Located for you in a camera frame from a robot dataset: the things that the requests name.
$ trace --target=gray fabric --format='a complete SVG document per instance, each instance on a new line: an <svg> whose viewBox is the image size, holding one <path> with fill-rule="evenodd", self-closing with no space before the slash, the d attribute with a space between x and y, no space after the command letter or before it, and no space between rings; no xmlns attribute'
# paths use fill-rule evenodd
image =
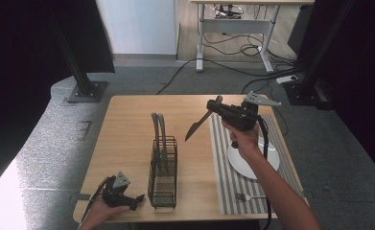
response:
<svg viewBox="0 0 375 230"><path fill-rule="evenodd" d="M282 141L277 135L277 129L271 115L262 115L262 118L268 124L268 137L270 138L270 143L276 147L276 150L279 153L280 165L277 171L282 178L302 196L303 191L295 179L288 153L285 152ZM264 198L255 198L247 202L238 201L235 198L235 194L237 193L244 193L252 196L264 195L265 193L256 179L247 178L239 174L229 163L227 156L227 148L229 148L230 143L229 132L221 124L221 117L213 114L210 116L209 122L213 144L214 166L217 177L220 213L223 215L267 213L268 208Z"/></svg>

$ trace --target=gray floor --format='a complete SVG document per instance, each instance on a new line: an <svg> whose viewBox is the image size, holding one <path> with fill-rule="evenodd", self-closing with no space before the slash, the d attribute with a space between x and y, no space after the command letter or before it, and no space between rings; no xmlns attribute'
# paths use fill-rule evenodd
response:
<svg viewBox="0 0 375 230"><path fill-rule="evenodd" d="M108 81L100 103L67 103L74 79L56 83L41 120L0 179L0 229L76 229L78 224L73 221L72 213L109 99L113 95L156 94L182 64L175 60L117 60L115 74L89 74L94 81ZM232 67L251 73L264 72L259 63ZM211 63L197 73L191 63L162 94L239 94L254 79ZM253 83L245 93L264 85L265 81ZM323 227L375 229L375 165L335 111L290 105L283 87L275 80L258 93L283 104L275 114L282 132L286 133L285 142L306 197ZM209 226L220 229L217 223L196 224L205 229L210 229ZM229 222L223 227L253 229L254 225ZM100 229L178 229L179 226L107 223ZM283 228L276 219L270 229Z"/></svg>

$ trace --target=black curtain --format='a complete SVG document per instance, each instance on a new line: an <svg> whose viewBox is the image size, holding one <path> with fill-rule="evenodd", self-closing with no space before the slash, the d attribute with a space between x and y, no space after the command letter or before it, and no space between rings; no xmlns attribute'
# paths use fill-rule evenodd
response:
<svg viewBox="0 0 375 230"><path fill-rule="evenodd" d="M345 15L343 6L350 6ZM316 61L317 41L334 25L338 30ZM299 58L307 59L308 80L329 83L332 106L375 163L375 0L317 0Z"/></svg>
<svg viewBox="0 0 375 230"><path fill-rule="evenodd" d="M0 175L43 114L51 86L73 75L50 13L84 72L114 72L95 0L48 2L0 0Z"/></svg>

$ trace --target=table leg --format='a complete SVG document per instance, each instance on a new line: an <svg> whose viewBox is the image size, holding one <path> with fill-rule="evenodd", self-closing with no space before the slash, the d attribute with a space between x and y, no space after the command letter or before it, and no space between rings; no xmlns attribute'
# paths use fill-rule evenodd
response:
<svg viewBox="0 0 375 230"><path fill-rule="evenodd" d="M268 46L271 39L271 34L273 32L274 24L276 24L276 18L277 14L279 13L280 5L274 6L274 14L273 18L270 20L269 29L266 33L266 36L263 40L262 46L258 47L259 55L262 58L262 61L264 62L265 68L268 72L273 72L273 67L271 67L269 55L268 55Z"/></svg>
<svg viewBox="0 0 375 230"><path fill-rule="evenodd" d="M205 4L199 4L199 45L197 47L197 72L202 72L202 37L204 33L204 10Z"/></svg>

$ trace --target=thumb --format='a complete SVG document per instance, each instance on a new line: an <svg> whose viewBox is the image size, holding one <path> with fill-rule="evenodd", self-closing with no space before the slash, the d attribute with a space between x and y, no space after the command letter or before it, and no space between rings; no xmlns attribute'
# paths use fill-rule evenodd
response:
<svg viewBox="0 0 375 230"><path fill-rule="evenodd" d="M118 206L111 209L112 214L119 214L130 210L129 206Z"/></svg>
<svg viewBox="0 0 375 230"><path fill-rule="evenodd" d="M223 126L226 129L230 130L231 132L236 132L238 130L237 128L235 128L234 126L230 125L228 122L226 122L224 120L222 120L222 124L223 124Z"/></svg>

